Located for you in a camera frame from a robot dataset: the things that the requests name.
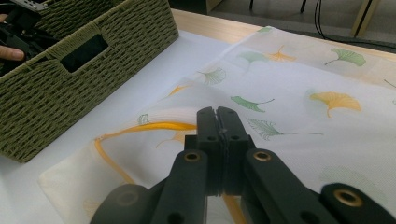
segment green basket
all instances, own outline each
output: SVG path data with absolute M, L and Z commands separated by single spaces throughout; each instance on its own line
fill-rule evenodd
M 46 13 L 37 26 L 62 40 L 0 77 L 0 153 L 19 162 L 32 159 L 178 37 L 166 0 L 62 0 Z M 61 60 L 98 35 L 108 47 L 68 72 Z

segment chair leg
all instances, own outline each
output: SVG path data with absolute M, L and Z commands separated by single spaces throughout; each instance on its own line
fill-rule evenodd
M 301 6 L 300 13 L 304 12 L 306 0 L 303 0 L 303 5 Z

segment wooden table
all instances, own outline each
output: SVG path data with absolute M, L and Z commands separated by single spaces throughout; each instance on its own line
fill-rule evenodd
M 261 29 L 260 26 L 246 24 L 238 21 L 229 21 L 201 14 L 172 9 L 177 28 L 197 35 L 203 35 L 227 43 L 235 43 L 248 35 Z M 366 49 L 347 44 L 322 40 L 341 46 L 346 49 L 360 50 L 364 53 L 379 56 L 396 62 L 396 54 L 375 49 Z

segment wicker basket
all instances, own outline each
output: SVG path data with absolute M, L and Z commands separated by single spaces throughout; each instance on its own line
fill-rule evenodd
M 0 77 L 0 153 L 19 162 L 32 159 L 178 37 L 166 0 L 62 0 L 46 13 L 38 26 L 62 40 Z M 61 60 L 96 35 L 108 47 L 68 72 Z

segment cloth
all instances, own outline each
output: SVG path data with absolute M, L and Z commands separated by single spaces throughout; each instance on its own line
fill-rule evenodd
M 88 223 L 114 188 L 150 188 L 167 177 L 184 135 L 194 133 L 196 112 L 225 106 L 257 147 L 273 150 L 308 188 L 345 183 L 396 216 L 395 74 L 396 63 L 264 27 L 39 183 L 65 223 Z M 236 221 L 224 200 L 209 199 L 207 223 Z

